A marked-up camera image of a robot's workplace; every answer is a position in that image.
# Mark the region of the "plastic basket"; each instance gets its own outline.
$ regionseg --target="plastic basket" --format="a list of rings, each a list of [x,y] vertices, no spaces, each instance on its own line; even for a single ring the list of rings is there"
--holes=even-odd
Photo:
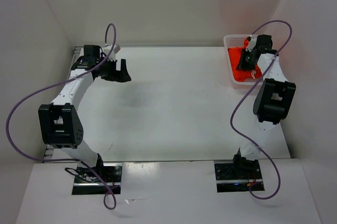
[[[225,56],[227,59],[227,65],[228,70],[231,75],[231,79],[233,82],[234,87],[244,87],[244,86],[251,86],[255,83],[256,79],[246,79],[244,82],[238,82],[234,79],[232,66],[231,66],[231,60],[230,55],[228,53],[228,48],[233,47],[243,47],[244,46],[244,40],[249,36],[250,34],[235,34],[235,35],[226,35],[223,38],[223,44],[225,46]]]

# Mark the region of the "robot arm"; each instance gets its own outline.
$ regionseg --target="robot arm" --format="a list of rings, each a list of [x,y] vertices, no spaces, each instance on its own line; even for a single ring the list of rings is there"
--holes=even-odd
[[[92,69],[102,61],[111,46],[101,48],[85,45],[84,54],[71,68],[70,79]],[[43,104],[38,109],[41,133],[44,143],[54,148],[62,149],[71,158],[79,159],[95,168],[98,172],[103,166],[101,156],[90,149],[83,140],[84,130],[77,115],[78,106],[86,92],[97,77],[107,81],[128,82],[131,78],[126,69],[126,60],[121,60],[121,70],[116,70],[116,53],[120,50],[117,45],[113,53],[99,69],[67,83],[50,104]]]
[[[275,57],[269,35],[250,37],[249,44],[242,51],[239,69],[252,70],[256,64],[265,72]],[[263,147],[269,133],[286,118],[296,85],[287,81],[280,67],[279,57],[263,77],[263,84],[256,96],[253,113],[256,115],[252,138]],[[233,163],[237,167],[253,170],[257,165],[260,149],[251,142],[246,142],[234,156]]]

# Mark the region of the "white floor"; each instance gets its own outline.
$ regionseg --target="white floor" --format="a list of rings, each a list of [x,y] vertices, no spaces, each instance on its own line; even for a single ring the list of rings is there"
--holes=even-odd
[[[217,193],[212,161],[124,163],[113,211],[104,208],[103,195],[71,195],[74,178],[64,167],[76,164],[35,164],[16,224],[321,223],[300,161],[275,163],[282,185],[270,200],[249,192]],[[260,166],[266,191],[256,194],[268,196],[277,177],[270,161]]]
[[[97,79],[78,108],[84,140],[104,161],[233,158],[245,139],[231,129],[230,116],[246,90],[233,88],[223,47],[127,47],[117,58],[127,59],[132,81]],[[256,93],[234,120],[247,134]],[[265,150],[290,157],[280,125]],[[64,156],[54,151],[53,158]]]

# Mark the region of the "purple cable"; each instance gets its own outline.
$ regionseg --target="purple cable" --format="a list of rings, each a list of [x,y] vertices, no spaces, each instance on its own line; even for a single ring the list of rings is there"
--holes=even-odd
[[[27,99],[29,99],[30,97],[40,93],[40,92],[43,92],[43,91],[46,91],[46,90],[49,90],[51,88],[54,88],[54,87],[57,87],[57,86],[60,86],[60,85],[63,85],[63,84],[66,84],[66,83],[70,83],[74,80],[76,80],[77,78],[80,78],[86,74],[90,74],[91,72],[93,72],[94,70],[97,70],[102,64],[104,64],[109,56],[111,55],[112,51],[113,51],[113,48],[116,44],[116,26],[113,24],[113,23],[110,23],[107,28],[106,28],[106,31],[105,31],[105,44],[107,43],[107,34],[108,34],[108,30],[110,27],[113,27],[114,29],[114,40],[113,40],[113,43],[112,43],[112,47],[110,49],[110,51],[108,52],[107,56],[100,62],[98,63],[98,65],[94,66],[92,69],[78,75],[77,77],[74,77],[74,78],[71,78],[71,79],[68,79],[66,81],[63,81],[63,82],[60,82],[60,83],[55,83],[55,84],[52,84],[52,85],[49,85],[47,87],[44,87],[40,90],[37,90],[37,91],[34,91],[33,93],[25,96],[24,98],[22,98],[19,102],[16,103],[16,105],[11,109],[11,111],[9,112],[9,115],[7,117],[7,120],[6,120],[6,135],[7,135],[7,138],[9,140],[9,143],[12,145],[12,147],[14,148],[14,150],[16,152],[18,152],[20,155],[22,155],[23,157],[25,158],[28,158],[28,159],[31,159],[33,161],[38,161],[38,162],[62,162],[62,161],[76,161],[76,162],[80,162],[81,164],[83,164],[84,166],[86,166],[100,181],[101,183],[107,188],[107,193],[105,194],[104,196],[104,200],[103,200],[103,203],[104,203],[104,206],[109,209],[109,210],[113,210],[116,208],[116,197],[114,195],[114,193],[112,192],[112,189],[110,188],[110,186],[108,186],[106,184],[106,182],[100,177],[100,175],[98,175],[96,173],[96,171],[94,171],[88,164],[86,164],[85,162],[79,160],[79,159],[72,159],[72,158],[66,158],[66,159],[54,159],[54,160],[50,160],[50,159],[42,159],[42,158],[36,158],[36,157],[31,157],[30,155],[22,152],[16,145],[15,143],[13,142],[12,140],[12,137],[11,137],[11,134],[9,133],[9,122],[11,121],[11,118],[12,118],[12,115],[13,113],[15,112],[15,110],[24,102],[26,101]],[[106,204],[106,196],[111,194],[113,199],[114,199],[114,206],[113,207],[109,207],[107,204]]]
[[[235,126],[233,125],[233,119],[234,116],[237,112],[237,110],[239,109],[240,105],[243,103],[243,101],[248,97],[248,95],[253,91],[253,89],[255,89],[255,87],[259,84],[259,82],[261,82],[261,80],[263,79],[263,77],[266,75],[266,73],[268,72],[268,70],[271,68],[271,66],[273,65],[276,56],[280,53],[280,51],[287,45],[287,43],[289,42],[291,35],[293,33],[292,27],[291,25],[283,20],[271,20],[268,21],[266,23],[264,23],[263,25],[261,25],[260,27],[258,27],[252,34],[256,33],[259,29],[261,29],[262,27],[264,27],[265,25],[268,25],[270,23],[274,23],[274,22],[279,22],[279,23],[283,23],[286,24],[289,27],[289,36],[288,39],[283,43],[283,45],[280,47],[280,49],[275,53],[274,59],[272,60],[272,62],[269,64],[269,66],[267,67],[267,69],[263,72],[262,76],[254,83],[254,85],[247,91],[247,93],[245,94],[245,96],[243,96],[243,98],[239,101],[239,103],[236,105],[232,115],[231,115],[231,127],[232,129],[238,133],[239,135],[241,135],[242,137],[246,138],[247,140],[249,140],[250,142],[252,142],[256,147],[258,147],[258,149],[261,150],[262,153],[264,153],[264,155],[271,161],[271,163],[273,164],[276,174],[277,174],[277,179],[278,179],[278,184],[277,184],[277,189],[274,191],[273,194],[271,194],[268,197],[259,197],[256,196],[255,194],[253,194],[252,192],[252,187],[258,183],[254,183],[251,186],[249,186],[249,192],[251,193],[251,195],[257,199],[271,199],[273,198],[280,190],[281,187],[281,176],[280,176],[280,172],[278,170],[278,168],[276,167],[275,162],[273,161],[273,159],[251,138],[249,138],[247,135],[243,134],[242,132],[240,132],[238,129],[235,128]]]

